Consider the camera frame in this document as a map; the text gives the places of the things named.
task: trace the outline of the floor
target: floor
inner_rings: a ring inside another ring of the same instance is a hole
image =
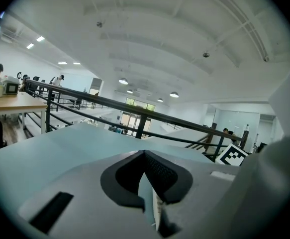
[[[3,139],[6,140],[8,145],[32,137],[27,130],[22,129],[22,124],[17,119],[17,115],[6,116],[5,119],[3,116],[0,116],[0,121],[3,125]]]

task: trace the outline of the railing post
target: railing post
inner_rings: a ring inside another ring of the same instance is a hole
[[[57,103],[59,104],[60,103],[60,95],[61,93],[58,94],[58,97],[57,97]]]
[[[218,154],[219,151],[220,151],[220,148],[221,148],[221,145],[222,145],[222,143],[223,143],[223,140],[224,140],[224,137],[222,136],[222,137],[220,138],[219,144],[218,144],[218,146],[216,147],[215,153],[214,153],[214,155],[213,155],[213,161],[214,161],[214,162],[215,162],[215,159],[216,159],[217,154]]]
[[[142,115],[140,118],[140,122],[138,125],[138,129],[137,129],[137,133],[136,133],[135,138],[141,139],[141,135],[143,134],[146,120],[147,120],[147,116]]]
[[[50,112],[51,112],[51,98],[52,98],[52,90],[49,91],[49,95],[47,96],[47,108],[46,108],[46,132],[51,131],[50,128]]]

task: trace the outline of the table leg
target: table leg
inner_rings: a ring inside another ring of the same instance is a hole
[[[25,129],[25,123],[24,123],[24,113],[22,113],[22,127]]]
[[[41,111],[41,133],[46,133],[45,109]]]

